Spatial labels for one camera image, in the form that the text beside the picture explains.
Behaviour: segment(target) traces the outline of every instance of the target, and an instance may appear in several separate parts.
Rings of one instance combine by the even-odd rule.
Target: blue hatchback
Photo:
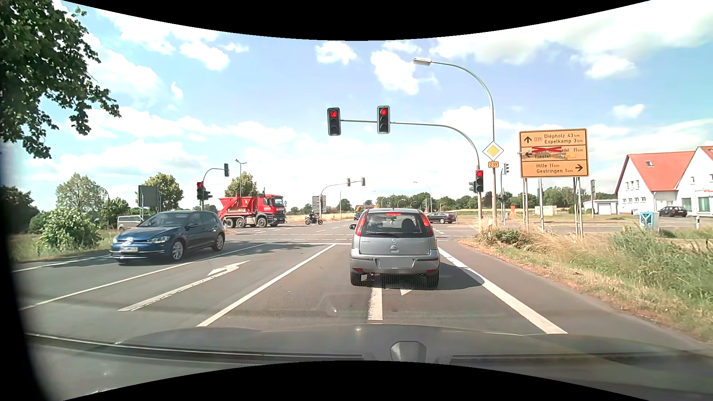
[[[179,261],[186,250],[211,247],[222,250],[225,231],[210,211],[175,210],[156,213],[114,238],[109,253],[119,262],[165,258]]]

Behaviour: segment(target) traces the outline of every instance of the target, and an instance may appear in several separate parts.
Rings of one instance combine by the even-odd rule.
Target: sky
[[[56,186],[77,172],[135,206],[137,186],[161,172],[183,189],[180,206],[192,208],[195,183],[229,163],[230,178],[205,177],[214,195],[208,203],[220,205],[238,159],[288,208],[361,177],[364,187],[327,188],[327,204],[339,203],[340,190],[352,205],[392,193],[473,195],[476,152],[455,131],[394,125],[379,135],[375,123],[344,122],[341,136],[327,134],[330,107],[344,119],[375,120],[377,106],[390,106],[393,121],[467,134],[491,190],[482,153],[492,136],[488,94],[458,68],[413,64],[418,56],[458,64],[487,85],[504,150],[497,161],[510,164],[505,191],[522,192],[519,131],[586,128],[590,177],[582,187],[595,179],[597,191],[613,193],[628,153],[713,144],[713,1],[676,5],[646,1],[482,34],[349,42],[233,34],[82,6],[85,40],[102,61],[89,72],[111,90],[122,117],[92,110],[85,137],[73,131],[69,111],[43,102],[60,126],[46,139],[52,159],[3,144],[4,182],[49,210]],[[543,179],[545,188],[571,185],[571,178]],[[529,188],[535,193],[536,183]]]

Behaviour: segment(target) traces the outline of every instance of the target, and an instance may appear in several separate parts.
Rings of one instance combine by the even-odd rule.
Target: red dump truck
[[[258,194],[258,196],[234,196],[220,198],[223,209],[218,217],[227,228],[263,228],[268,224],[277,227],[285,222],[285,203],[281,195]]]

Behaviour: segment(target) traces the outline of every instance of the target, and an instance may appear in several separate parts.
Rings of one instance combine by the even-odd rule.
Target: silver hatchback
[[[425,275],[438,287],[438,254],[434,229],[417,209],[373,208],[362,213],[349,251],[352,285],[362,285],[376,274]]]

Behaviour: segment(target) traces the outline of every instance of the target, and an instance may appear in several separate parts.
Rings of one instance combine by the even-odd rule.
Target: car headlight
[[[170,236],[164,235],[163,237],[151,238],[150,240],[148,240],[148,242],[150,242],[150,243],[164,243],[168,240],[170,240]]]

